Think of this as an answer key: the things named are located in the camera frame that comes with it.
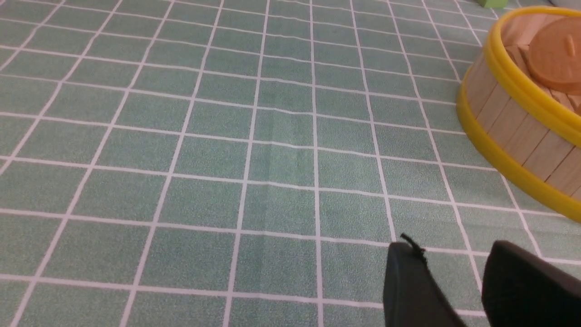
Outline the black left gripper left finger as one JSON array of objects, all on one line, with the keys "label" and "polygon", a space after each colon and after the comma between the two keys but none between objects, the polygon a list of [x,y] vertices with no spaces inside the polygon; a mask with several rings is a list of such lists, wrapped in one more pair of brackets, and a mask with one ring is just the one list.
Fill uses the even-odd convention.
[{"label": "black left gripper left finger", "polygon": [[403,233],[388,247],[383,307],[387,327],[464,327],[465,322],[438,287],[425,249]]}]

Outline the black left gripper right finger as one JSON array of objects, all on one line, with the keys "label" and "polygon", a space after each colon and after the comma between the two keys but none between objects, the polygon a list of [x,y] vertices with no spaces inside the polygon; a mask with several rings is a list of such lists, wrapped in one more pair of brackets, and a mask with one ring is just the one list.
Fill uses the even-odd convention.
[{"label": "black left gripper right finger", "polygon": [[492,245],[482,283],[492,327],[578,327],[581,282],[506,240]]}]

